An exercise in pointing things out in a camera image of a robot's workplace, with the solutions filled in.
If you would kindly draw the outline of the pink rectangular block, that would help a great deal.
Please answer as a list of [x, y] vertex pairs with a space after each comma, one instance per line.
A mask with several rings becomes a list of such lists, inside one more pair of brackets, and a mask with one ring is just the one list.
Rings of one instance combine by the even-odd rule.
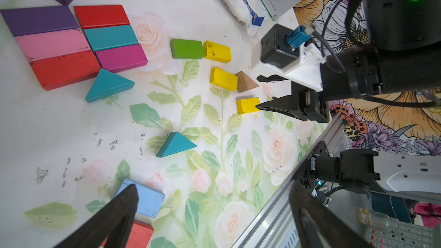
[[18, 36], [16, 41], [30, 63], [91, 49], [79, 28]]

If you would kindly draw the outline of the teal triangular block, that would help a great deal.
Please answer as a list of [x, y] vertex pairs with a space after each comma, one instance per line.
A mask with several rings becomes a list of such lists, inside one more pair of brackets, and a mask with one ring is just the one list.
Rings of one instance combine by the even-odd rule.
[[172, 132], [165, 140], [156, 157], [163, 158], [180, 152], [184, 152], [186, 150], [194, 149], [196, 147], [197, 145], [195, 145], [192, 141], [187, 139], [181, 133]]

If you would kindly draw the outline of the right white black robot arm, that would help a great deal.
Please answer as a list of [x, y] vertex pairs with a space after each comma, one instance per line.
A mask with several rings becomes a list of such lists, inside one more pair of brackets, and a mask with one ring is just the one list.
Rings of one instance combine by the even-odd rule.
[[[329, 101], [354, 98], [387, 104], [383, 95], [416, 90], [424, 99], [411, 103], [411, 108], [438, 105], [428, 89], [441, 85], [441, 0], [350, 0], [345, 18], [348, 37], [358, 8], [365, 12], [369, 43], [353, 39], [352, 48], [335, 56], [342, 74], [332, 76], [329, 68], [323, 68], [321, 92], [293, 83], [291, 95], [261, 103], [259, 110], [328, 122]], [[308, 157], [306, 175], [359, 194], [441, 201], [441, 159], [435, 155], [349, 149], [338, 157]]]

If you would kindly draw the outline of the green rectangular block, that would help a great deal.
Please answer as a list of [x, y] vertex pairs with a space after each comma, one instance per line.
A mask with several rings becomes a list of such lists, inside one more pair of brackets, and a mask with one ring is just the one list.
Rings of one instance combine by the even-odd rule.
[[204, 49], [201, 41], [171, 39], [170, 47], [174, 59], [204, 58]]

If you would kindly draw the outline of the teal rectangular block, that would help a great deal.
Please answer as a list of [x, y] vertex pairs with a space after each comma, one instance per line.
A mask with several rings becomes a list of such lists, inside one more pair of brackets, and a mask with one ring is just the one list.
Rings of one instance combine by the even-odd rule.
[[84, 33], [93, 52], [139, 43], [130, 25], [85, 29]]

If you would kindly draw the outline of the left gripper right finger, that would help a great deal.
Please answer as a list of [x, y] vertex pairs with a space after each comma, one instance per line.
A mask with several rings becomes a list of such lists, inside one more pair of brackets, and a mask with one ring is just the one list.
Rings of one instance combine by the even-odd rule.
[[289, 193], [289, 204], [302, 248], [370, 248], [299, 183]]

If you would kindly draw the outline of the tan triangular block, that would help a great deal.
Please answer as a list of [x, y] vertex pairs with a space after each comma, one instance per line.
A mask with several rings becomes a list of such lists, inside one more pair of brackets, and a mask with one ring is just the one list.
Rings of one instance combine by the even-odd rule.
[[259, 87], [259, 85], [243, 71], [236, 73], [236, 77], [238, 78], [238, 93], [244, 93]]

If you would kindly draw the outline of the dark purple rectangular block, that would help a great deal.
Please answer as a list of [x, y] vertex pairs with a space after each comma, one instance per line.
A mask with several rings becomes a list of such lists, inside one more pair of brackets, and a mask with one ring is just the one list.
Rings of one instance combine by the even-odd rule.
[[14, 37], [79, 27], [68, 6], [3, 9], [1, 15]]

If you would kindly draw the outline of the red rectangular block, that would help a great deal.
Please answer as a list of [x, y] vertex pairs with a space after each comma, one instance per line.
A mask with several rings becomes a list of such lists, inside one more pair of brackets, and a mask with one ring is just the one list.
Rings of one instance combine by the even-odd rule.
[[75, 6], [73, 9], [83, 29], [130, 24], [122, 5]]
[[101, 70], [91, 50], [38, 60], [30, 65], [41, 87], [47, 91], [95, 78]]

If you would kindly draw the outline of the teal triangle cluster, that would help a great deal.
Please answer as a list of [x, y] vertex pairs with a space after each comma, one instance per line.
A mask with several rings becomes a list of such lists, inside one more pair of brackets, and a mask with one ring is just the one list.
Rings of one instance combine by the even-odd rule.
[[87, 103], [92, 103], [132, 89], [134, 85], [135, 82], [129, 79], [108, 70], [101, 69], [85, 100]]

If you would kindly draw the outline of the yellow block cluster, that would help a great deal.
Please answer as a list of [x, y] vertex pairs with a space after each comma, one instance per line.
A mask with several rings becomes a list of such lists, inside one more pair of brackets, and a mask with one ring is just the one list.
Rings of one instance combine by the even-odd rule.
[[238, 77], [218, 67], [211, 70], [210, 83], [229, 91], [238, 90]]

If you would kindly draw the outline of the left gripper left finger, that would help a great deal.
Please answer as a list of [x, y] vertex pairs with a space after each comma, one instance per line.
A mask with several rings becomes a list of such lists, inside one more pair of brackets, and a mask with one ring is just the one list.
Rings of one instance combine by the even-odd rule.
[[134, 184], [127, 186], [57, 248], [124, 248], [137, 212], [139, 195]]

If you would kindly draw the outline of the light blue block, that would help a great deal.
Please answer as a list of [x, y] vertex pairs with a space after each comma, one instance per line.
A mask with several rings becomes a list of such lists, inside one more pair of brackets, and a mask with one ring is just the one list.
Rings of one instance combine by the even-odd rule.
[[121, 185], [119, 186], [116, 194], [117, 196], [120, 192], [122, 192], [129, 185], [134, 184], [136, 186], [139, 202], [137, 206], [137, 213], [142, 214], [144, 216], [150, 218], [156, 218], [160, 212], [160, 208], [163, 205], [165, 194], [161, 191], [143, 185], [137, 181], [132, 179], [124, 179]]

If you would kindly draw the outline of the red block cluster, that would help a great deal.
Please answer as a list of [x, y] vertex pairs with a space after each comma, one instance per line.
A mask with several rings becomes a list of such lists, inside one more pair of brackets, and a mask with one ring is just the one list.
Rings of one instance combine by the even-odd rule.
[[146, 248], [153, 233], [154, 228], [152, 225], [135, 220], [126, 248]]

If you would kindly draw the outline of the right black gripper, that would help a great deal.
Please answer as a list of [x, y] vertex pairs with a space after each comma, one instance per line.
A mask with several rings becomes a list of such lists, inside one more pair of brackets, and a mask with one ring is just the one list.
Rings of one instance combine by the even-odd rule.
[[[282, 82], [287, 79], [279, 75], [265, 77], [260, 75], [257, 81], [261, 83]], [[280, 98], [273, 97], [271, 101], [260, 103], [256, 108], [262, 111], [283, 114], [300, 121], [315, 121], [329, 123], [330, 112], [328, 104], [315, 90], [291, 82], [291, 95]]]

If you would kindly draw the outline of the magenta rectangular block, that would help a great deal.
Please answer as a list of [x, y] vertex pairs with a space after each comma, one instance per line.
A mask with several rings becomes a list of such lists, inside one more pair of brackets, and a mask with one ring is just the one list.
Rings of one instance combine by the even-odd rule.
[[97, 51], [96, 57], [104, 70], [113, 73], [148, 64], [148, 59], [140, 44]]

